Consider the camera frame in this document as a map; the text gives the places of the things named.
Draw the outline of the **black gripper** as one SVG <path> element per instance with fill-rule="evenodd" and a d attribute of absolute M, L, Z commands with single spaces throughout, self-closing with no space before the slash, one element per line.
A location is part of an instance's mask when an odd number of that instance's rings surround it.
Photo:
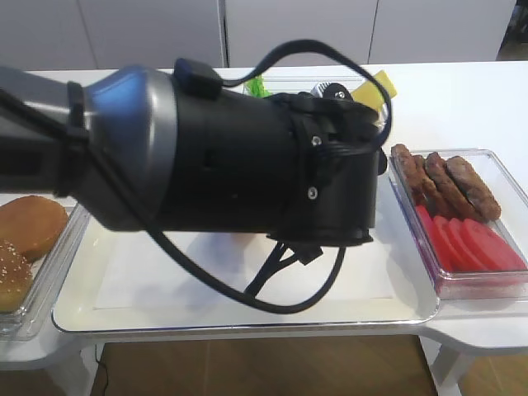
<path fill-rule="evenodd" d="M 379 174 L 376 111 L 299 94 L 179 94 L 170 231 L 368 243 Z"/>

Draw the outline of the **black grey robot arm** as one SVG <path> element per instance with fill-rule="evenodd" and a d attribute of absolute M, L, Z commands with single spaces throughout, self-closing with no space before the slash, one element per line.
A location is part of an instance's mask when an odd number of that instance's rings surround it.
<path fill-rule="evenodd" d="M 301 94 L 188 93 L 128 67 L 86 87 L 2 68 L 1 87 L 68 129 L 53 139 L 1 115 L 1 188 L 72 196 L 113 231 L 140 224 L 87 157 L 99 153 L 165 231 L 265 233 L 355 246 L 375 224 L 387 167 L 375 111 Z"/>

